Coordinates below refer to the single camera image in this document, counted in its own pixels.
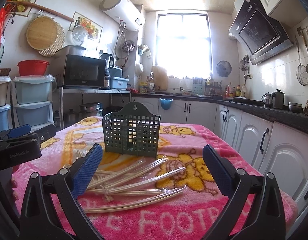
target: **microwave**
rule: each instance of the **microwave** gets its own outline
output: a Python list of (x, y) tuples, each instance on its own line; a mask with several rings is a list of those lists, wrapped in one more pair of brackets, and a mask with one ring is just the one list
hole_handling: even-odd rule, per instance
[(238, 14), (230, 33), (247, 51), (253, 65), (293, 46), (282, 24), (269, 17), (260, 0), (235, 0)]
[(52, 61), (49, 69), (58, 87), (104, 87), (106, 61), (67, 54)]

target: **green plastic basket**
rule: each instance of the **green plastic basket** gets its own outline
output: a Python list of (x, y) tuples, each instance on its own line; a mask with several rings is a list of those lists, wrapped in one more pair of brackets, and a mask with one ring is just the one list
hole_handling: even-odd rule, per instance
[(160, 115), (152, 114), (139, 102), (102, 119), (105, 151), (136, 156), (157, 156)]

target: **hand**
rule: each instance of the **hand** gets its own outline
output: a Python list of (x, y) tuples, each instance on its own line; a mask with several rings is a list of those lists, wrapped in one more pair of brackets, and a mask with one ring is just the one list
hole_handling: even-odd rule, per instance
[[(17, 165), (17, 166), (14, 166), (13, 167), (13, 172), (14, 173), (15, 171), (17, 171), (19, 169), (19, 166), (20, 165)], [(11, 184), (12, 184), (12, 187), (13, 188), (17, 188), (18, 184), (17, 184), (17, 181), (14, 177), (11, 178), (10, 180)], [(13, 190), (13, 199), (16, 201), (16, 200), (19, 200), (19, 197), (18, 197), (18, 194), (15, 190)]]

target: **round cutting board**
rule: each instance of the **round cutting board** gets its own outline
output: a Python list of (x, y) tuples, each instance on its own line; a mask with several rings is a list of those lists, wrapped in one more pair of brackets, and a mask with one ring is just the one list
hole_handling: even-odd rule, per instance
[(39, 54), (41, 54), (45, 57), (54, 56), (54, 53), (56, 51), (58, 51), (58, 50), (60, 50), (61, 48), (64, 47), (65, 31), (64, 31), (62, 25), (60, 25), (58, 22), (56, 22), (56, 26), (57, 26), (57, 39), (56, 39), (56, 41), (51, 46), (49, 46), (47, 49), (38, 51)]
[(28, 44), (37, 50), (47, 49), (57, 38), (57, 26), (54, 20), (41, 16), (33, 20), (26, 33)]

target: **water heater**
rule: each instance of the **water heater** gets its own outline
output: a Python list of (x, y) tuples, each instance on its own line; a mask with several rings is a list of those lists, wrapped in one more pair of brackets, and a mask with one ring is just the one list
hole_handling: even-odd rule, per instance
[(100, 9), (116, 22), (125, 22), (130, 31), (138, 31), (145, 23), (145, 18), (130, 0), (103, 0)]

